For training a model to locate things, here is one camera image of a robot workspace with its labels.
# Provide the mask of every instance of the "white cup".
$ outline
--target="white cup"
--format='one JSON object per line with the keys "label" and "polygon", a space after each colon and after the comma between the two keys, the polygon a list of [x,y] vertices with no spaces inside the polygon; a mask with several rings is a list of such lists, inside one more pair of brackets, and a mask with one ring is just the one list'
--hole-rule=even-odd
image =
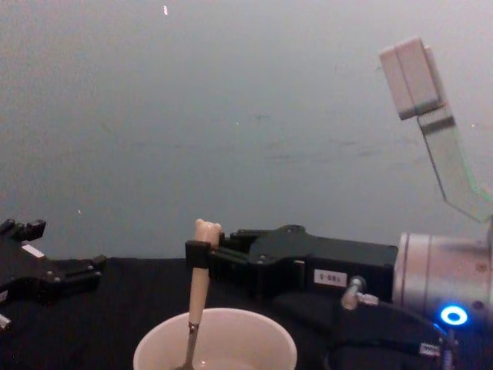
{"label": "white cup", "polygon": [[[164,321],[137,346],[134,370],[172,370],[185,362],[188,313]],[[195,370],[294,370],[297,350],[275,321],[250,311],[203,311],[193,366]]]}

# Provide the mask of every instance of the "white wall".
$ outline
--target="white wall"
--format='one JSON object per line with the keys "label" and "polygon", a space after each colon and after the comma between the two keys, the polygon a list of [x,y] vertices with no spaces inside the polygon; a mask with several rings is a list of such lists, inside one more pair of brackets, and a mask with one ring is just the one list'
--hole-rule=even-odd
{"label": "white wall", "polygon": [[491,19],[459,0],[0,2],[0,217],[48,220],[53,257],[182,256],[197,217],[483,237],[442,201],[377,51],[432,46],[491,186]]}

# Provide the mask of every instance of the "metal spoon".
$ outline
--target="metal spoon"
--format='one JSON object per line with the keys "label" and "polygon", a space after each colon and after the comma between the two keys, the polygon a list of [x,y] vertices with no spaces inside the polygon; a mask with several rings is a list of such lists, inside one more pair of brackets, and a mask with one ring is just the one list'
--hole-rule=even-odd
{"label": "metal spoon", "polygon": [[[221,232],[222,228],[219,224],[213,224],[201,219],[195,222],[195,240],[208,242],[213,248],[218,246]],[[193,370],[193,353],[195,352],[195,344],[199,334],[202,312],[206,306],[208,289],[209,269],[195,267],[192,271],[192,286],[190,287],[189,337],[186,347],[186,359],[183,365],[173,370]]]}

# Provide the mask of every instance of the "black tablecloth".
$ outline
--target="black tablecloth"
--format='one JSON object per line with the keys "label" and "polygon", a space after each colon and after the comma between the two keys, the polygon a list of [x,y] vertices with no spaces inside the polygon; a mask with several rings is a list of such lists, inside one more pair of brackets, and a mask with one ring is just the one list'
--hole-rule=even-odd
{"label": "black tablecloth", "polygon": [[[188,308],[190,271],[184,260],[108,259],[96,291],[41,306],[17,301],[0,306],[12,330],[0,334],[0,369],[132,369],[140,339],[160,322]],[[321,370],[327,343],[339,328],[346,338],[436,341],[434,333],[399,314],[358,308],[334,316],[329,298],[285,294],[257,302],[244,291],[213,281],[207,307],[242,308],[279,322],[293,336],[297,370]],[[461,368],[493,368],[490,338],[462,333]],[[432,369],[429,359],[378,348],[345,348],[339,369]]]}

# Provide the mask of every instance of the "white label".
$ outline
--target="white label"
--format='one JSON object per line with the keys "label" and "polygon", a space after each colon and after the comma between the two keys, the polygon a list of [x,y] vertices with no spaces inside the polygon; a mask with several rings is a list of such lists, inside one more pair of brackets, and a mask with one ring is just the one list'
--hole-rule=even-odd
{"label": "white label", "polygon": [[36,258],[41,258],[41,257],[45,256],[41,251],[38,251],[31,244],[23,245],[22,249],[26,252],[29,252],[30,254],[32,254]]}
{"label": "white label", "polygon": [[344,272],[315,269],[314,281],[317,284],[345,288],[347,287],[347,274]]}
{"label": "white label", "polygon": [[436,345],[429,345],[428,343],[421,343],[419,347],[419,354],[430,357],[440,357],[440,347]]}

